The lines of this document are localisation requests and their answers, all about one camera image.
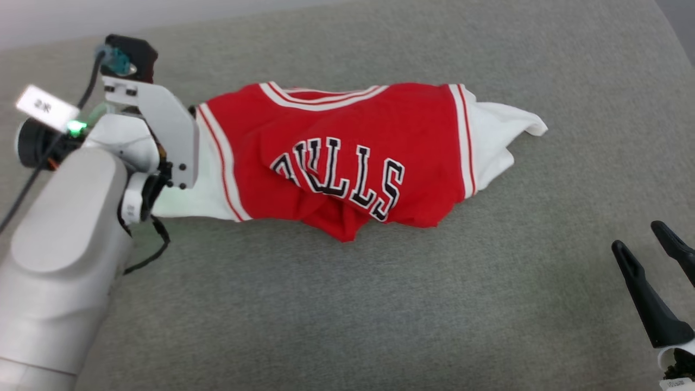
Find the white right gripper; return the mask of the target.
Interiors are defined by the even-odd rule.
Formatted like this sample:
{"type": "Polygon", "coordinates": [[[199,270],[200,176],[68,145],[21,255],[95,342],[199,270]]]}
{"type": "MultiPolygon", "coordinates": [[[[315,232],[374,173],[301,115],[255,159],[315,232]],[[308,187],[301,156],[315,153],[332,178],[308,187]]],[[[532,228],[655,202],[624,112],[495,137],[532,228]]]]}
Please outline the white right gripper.
{"type": "MultiPolygon", "coordinates": [[[[695,288],[695,249],[662,221],[653,221],[650,227],[668,257],[678,262],[695,288]]],[[[695,330],[680,321],[653,290],[645,269],[627,245],[616,240],[611,244],[611,251],[651,346],[663,348],[658,354],[658,365],[664,371],[660,388],[662,391],[695,391],[695,330]]]]}

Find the red Bulls basketball jersey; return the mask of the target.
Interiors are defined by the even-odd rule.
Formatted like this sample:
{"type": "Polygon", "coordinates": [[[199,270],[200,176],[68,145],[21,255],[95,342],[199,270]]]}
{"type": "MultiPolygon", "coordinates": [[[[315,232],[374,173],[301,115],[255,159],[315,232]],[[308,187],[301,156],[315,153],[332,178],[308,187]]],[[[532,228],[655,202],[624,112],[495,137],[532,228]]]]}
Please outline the red Bulls basketball jersey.
{"type": "Polygon", "coordinates": [[[153,214],[302,221],[341,242],[371,220],[437,226],[514,164],[539,116],[480,102],[463,84],[363,91],[252,84],[196,105],[199,175],[164,188],[153,214]]]}

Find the grey fabric sofa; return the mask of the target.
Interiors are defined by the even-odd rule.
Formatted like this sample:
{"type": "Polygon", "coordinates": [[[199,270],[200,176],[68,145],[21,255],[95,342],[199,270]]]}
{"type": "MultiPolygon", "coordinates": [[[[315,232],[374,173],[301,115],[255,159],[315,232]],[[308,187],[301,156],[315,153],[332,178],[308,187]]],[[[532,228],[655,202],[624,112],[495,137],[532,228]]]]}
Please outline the grey fabric sofa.
{"type": "Polygon", "coordinates": [[[695,68],[654,0],[371,0],[139,30],[186,104],[246,84],[463,83],[549,130],[437,228],[354,242],[289,221],[165,221],[77,391],[656,391],[611,252],[695,326],[654,237],[695,247],[695,68]]]}

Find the grey white left gripper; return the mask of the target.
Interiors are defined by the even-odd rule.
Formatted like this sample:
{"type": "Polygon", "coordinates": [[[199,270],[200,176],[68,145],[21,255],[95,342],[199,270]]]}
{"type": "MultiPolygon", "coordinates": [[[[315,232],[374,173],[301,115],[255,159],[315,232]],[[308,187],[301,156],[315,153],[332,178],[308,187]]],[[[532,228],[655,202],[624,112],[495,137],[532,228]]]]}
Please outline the grey white left gripper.
{"type": "Polygon", "coordinates": [[[166,87],[102,80],[107,112],[93,126],[78,116],[83,128],[65,135],[87,148],[105,149],[137,172],[164,173],[168,186],[192,189],[199,173],[199,127],[188,109],[166,87]]]}

